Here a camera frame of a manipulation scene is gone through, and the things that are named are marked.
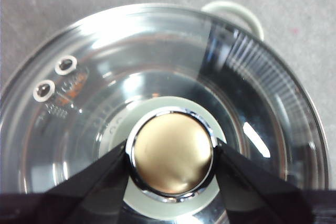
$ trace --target concrete floor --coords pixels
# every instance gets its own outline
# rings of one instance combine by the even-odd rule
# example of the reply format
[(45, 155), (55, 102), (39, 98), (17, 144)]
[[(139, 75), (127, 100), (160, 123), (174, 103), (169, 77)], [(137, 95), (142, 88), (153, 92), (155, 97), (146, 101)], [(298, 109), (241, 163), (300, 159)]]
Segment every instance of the concrete floor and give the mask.
[[(46, 38), (90, 14), (114, 6), (166, 2), (200, 8), (213, 0), (1, 0), (1, 82)], [(310, 93), (336, 167), (336, 0), (231, 0), (250, 8), (265, 41)], [(336, 169), (333, 169), (336, 188)]]

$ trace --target gold knob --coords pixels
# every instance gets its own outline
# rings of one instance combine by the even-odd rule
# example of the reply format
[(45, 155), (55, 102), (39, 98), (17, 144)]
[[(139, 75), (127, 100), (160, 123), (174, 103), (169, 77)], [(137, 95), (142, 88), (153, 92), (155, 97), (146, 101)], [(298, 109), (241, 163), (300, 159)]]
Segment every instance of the gold knob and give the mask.
[(182, 113), (156, 116), (138, 132), (136, 169), (152, 188), (182, 194), (207, 176), (212, 160), (211, 138), (201, 123)]

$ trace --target pot handle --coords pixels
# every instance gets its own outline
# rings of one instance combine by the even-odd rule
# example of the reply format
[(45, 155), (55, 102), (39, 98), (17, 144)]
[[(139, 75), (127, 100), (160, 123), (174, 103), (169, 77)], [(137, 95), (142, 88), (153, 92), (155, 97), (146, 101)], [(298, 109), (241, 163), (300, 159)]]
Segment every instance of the pot handle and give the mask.
[(264, 31), (259, 19), (243, 5), (231, 1), (213, 1), (203, 6), (201, 10), (216, 15), (221, 12), (235, 14), (249, 26), (254, 35), (261, 41), (264, 40)]

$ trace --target glass pot lid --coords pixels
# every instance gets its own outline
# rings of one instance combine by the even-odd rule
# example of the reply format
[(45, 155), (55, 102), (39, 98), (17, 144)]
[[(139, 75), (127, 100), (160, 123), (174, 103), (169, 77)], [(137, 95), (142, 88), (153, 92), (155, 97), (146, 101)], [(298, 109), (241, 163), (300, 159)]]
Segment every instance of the glass pot lid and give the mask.
[[(253, 35), (196, 10), (141, 4), (84, 18), (33, 54), (1, 106), (2, 193), (50, 189), (166, 106), (197, 113), (214, 136), (299, 188), (329, 183), (323, 129), (297, 79)], [(169, 203), (129, 179), (124, 201), (138, 222), (225, 221), (216, 178)]]

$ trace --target metal grommet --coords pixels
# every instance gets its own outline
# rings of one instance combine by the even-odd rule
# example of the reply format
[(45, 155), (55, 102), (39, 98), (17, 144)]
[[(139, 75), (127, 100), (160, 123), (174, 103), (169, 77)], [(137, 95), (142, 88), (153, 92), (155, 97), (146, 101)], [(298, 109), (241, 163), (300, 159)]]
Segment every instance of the metal grommet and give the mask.
[(51, 80), (43, 80), (36, 84), (33, 97), (37, 102), (47, 101), (55, 93), (55, 84)]
[(77, 68), (77, 59), (72, 55), (62, 56), (55, 65), (55, 71), (60, 76), (65, 76)]

